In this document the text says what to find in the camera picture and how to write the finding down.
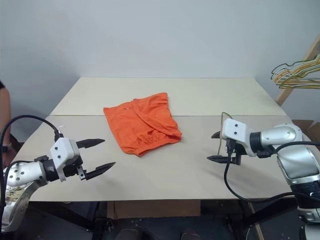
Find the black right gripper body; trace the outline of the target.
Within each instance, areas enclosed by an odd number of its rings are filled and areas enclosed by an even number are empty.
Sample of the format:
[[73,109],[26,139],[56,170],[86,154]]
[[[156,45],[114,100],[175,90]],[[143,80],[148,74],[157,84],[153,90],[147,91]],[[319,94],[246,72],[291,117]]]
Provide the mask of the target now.
[[242,162],[242,156],[247,155],[247,152],[245,148],[239,144],[236,143],[234,139],[228,138],[226,140],[226,164],[234,164],[234,165],[241,165]]

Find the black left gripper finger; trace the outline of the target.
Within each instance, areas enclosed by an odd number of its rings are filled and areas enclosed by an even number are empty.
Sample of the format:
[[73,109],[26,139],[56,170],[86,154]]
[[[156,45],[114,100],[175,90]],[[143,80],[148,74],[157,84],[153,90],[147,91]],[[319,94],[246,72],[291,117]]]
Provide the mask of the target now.
[[86,180],[90,180],[90,179],[93,179],[93,178],[95,178],[95,177],[97,177],[99,175],[102,175],[107,170],[112,168],[115,164],[116,164],[115,162],[110,162],[110,163],[106,163],[106,164],[100,165],[100,166],[96,167],[95,170],[90,171],[90,172],[86,172],[85,173],[85,179]]
[[94,138],[94,139],[85,139],[80,140],[76,142],[76,145],[78,148],[91,148],[98,144],[103,143],[105,140],[100,138]]

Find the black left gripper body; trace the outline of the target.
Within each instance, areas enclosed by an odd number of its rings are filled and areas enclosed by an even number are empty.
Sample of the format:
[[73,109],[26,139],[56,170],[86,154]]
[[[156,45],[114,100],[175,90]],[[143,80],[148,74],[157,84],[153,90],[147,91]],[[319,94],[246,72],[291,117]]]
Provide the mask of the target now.
[[73,163],[68,163],[63,168],[63,173],[66,178],[78,175],[80,180],[86,179],[86,171],[82,167],[83,160],[79,156]]

